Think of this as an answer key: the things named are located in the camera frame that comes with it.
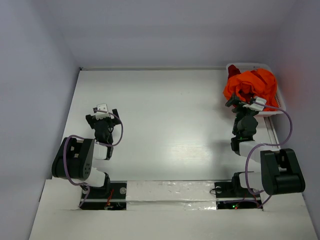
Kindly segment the orange t shirt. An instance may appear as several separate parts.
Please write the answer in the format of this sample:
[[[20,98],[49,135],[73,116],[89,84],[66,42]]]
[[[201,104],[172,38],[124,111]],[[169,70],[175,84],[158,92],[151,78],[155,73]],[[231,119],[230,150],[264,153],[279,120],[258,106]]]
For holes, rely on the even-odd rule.
[[[235,93],[241,101],[246,103],[252,97],[260,97],[266,99],[268,106],[278,107],[277,89],[278,82],[273,73],[264,68],[258,68],[227,78],[223,95],[229,100],[231,95]]]

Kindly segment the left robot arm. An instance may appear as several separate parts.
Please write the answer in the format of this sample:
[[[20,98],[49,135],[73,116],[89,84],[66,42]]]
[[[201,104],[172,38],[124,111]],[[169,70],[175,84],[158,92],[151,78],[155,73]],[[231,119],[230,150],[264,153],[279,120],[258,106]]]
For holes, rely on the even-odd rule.
[[[88,114],[85,119],[94,130],[94,138],[77,135],[64,138],[51,173],[55,178],[68,180],[72,185],[104,198],[111,191],[110,177],[93,167],[94,155],[98,152],[98,160],[110,160],[114,147],[122,140],[124,127],[116,108],[110,112],[105,104],[100,104],[93,112],[94,115]]]

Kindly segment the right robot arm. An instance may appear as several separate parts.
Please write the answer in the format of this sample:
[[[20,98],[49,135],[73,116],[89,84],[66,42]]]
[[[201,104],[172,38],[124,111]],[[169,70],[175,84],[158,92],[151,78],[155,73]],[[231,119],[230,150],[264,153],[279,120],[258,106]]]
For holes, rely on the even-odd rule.
[[[262,192],[269,196],[302,193],[306,188],[293,149],[281,148],[279,143],[258,143],[254,140],[258,126],[255,116],[267,107],[266,103],[260,97],[246,103],[233,93],[225,104],[226,107],[233,106],[235,113],[231,149],[246,158],[244,171],[236,172],[230,183],[230,190],[235,196],[242,196],[247,191],[253,196]]]

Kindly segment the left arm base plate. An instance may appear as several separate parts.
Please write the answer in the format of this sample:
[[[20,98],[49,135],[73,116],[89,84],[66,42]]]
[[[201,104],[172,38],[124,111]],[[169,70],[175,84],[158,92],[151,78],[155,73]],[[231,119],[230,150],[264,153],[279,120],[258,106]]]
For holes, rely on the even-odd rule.
[[[110,183],[109,190],[103,187],[91,187],[87,199],[80,206],[82,210],[126,210],[127,182],[114,181]]]

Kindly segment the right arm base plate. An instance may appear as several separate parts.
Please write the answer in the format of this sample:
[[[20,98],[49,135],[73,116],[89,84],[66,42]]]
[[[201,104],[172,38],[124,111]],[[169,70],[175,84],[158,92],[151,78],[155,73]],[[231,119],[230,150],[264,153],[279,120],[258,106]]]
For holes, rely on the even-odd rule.
[[[260,195],[252,195],[246,188],[236,188],[231,181],[218,181],[209,191],[214,195],[218,210],[258,209],[262,204]]]

